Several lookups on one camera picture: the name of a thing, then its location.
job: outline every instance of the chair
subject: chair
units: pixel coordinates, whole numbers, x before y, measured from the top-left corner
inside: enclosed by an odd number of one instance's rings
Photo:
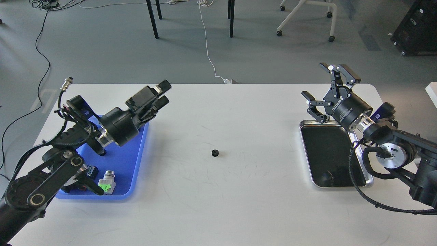
[[[285,10],[285,6],[284,3],[287,0],[283,0],[281,3],[281,11]],[[290,18],[302,7],[302,5],[304,4],[311,4],[311,5],[320,5],[320,6],[328,6],[328,13],[327,13],[327,17],[328,18],[332,18],[332,23],[331,23],[331,32],[329,34],[329,42],[333,42],[335,40],[335,36],[334,36],[334,29],[335,29],[335,22],[337,20],[337,5],[332,3],[332,0],[324,0],[323,2],[321,1],[312,1],[312,0],[299,0],[298,5],[296,5],[296,7],[291,11],[291,13],[285,18],[285,20],[278,26],[278,28],[276,29],[276,35],[278,35],[278,37],[282,36],[282,31],[281,29],[284,27],[284,25],[290,20]]]

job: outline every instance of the white table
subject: white table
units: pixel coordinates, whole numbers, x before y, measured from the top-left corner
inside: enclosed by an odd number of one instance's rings
[[[73,84],[105,114],[143,84]],[[301,91],[321,99],[329,84],[174,84],[150,123],[134,193],[122,201],[54,199],[46,217],[12,240],[24,245],[435,245],[433,216],[376,209],[353,188],[319,189],[309,177],[299,122],[311,119]],[[374,109],[374,87],[357,95]],[[52,114],[37,142],[59,129]],[[218,149],[220,155],[212,157]],[[38,152],[23,171],[40,163]],[[378,163],[374,169],[383,170]],[[370,197],[406,209],[398,180],[376,179]]]
[[[426,92],[433,101],[434,105],[437,107],[437,82],[431,82],[426,88]]]

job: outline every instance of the cable connector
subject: cable connector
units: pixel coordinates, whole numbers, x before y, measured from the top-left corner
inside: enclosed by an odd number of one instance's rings
[[[115,189],[116,183],[114,182],[115,179],[115,172],[107,170],[105,172],[105,175],[103,176],[103,179],[99,180],[99,186],[105,191],[105,195],[112,195]]]
[[[73,83],[73,78],[68,77],[64,80],[64,83],[62,84],[62,87],[59,88],[61,91],[66,91],[68,87]]]

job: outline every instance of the black table leg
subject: black table leg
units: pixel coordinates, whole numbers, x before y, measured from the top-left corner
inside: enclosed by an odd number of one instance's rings
[[[229,37],[233,37],[234,35],[234,6],[235,6],[235,0],[229,0],[231,3],[231,28],[229,31]]]
[[[153,10],[152,10],[152,4],[150,3],[150,0],[146,0],[147,3],[147,9],[149,10],[150,15],[150,22],[152,23],[153,33],[155,34],[155,38],[159,39],[158,31],[156,29],[156,23],[155,23],[155,17],[153,16]]]
[[[231,0],[228,0],[228,19],[231,18]]]
[[[158,10],[158,17],[160,20],[163,19],[163,16],[161,15],[161,5],[160,0],[156,0],[156,9]]]

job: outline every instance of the electronic component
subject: electronic component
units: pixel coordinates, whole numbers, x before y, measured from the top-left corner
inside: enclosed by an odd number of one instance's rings
[[[105,175],[103,175],[103,179],[99,180],[99,186],[105,191],[105,195],[111,195],[115,189],[115,172],[111,170],[107,170]]]

